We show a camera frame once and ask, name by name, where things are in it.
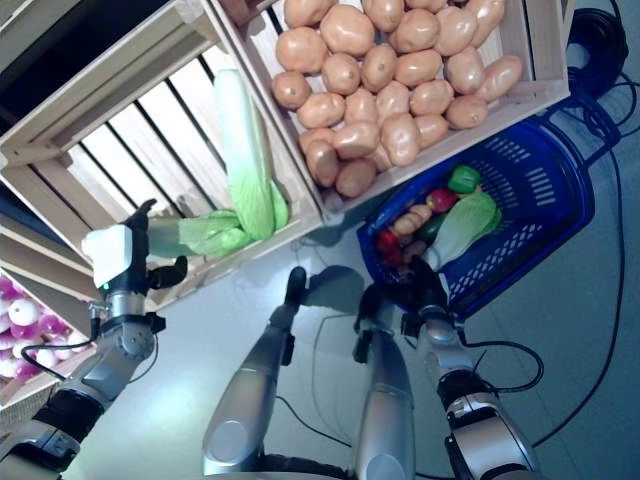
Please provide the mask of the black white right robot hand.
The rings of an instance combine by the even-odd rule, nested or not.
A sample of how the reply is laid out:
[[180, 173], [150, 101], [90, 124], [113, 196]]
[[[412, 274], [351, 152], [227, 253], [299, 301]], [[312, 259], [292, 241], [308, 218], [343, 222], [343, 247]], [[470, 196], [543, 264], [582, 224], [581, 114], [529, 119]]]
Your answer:
[[427, 308], [448, 311], [448, 297], [438, 274], [422, 258], [414, 255], [402, 285], [401, 304], [411, 313], [421, 315]]

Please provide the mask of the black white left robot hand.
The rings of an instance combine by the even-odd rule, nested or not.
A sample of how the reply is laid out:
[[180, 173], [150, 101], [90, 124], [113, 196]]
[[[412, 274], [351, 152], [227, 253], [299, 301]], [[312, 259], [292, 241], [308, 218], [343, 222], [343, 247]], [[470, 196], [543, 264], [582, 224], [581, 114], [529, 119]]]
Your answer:
[[180, 284], [187, 275], [184, 255], [169, 266], [149, 269], [151, 253], [148, 213], [156, 203], [146, 200], [132, 215], [110, 227], [93, 230], [81, 242], [83, 253], [91, 260], [93, 281], [104, 298], [123, 291], [146, 296]]

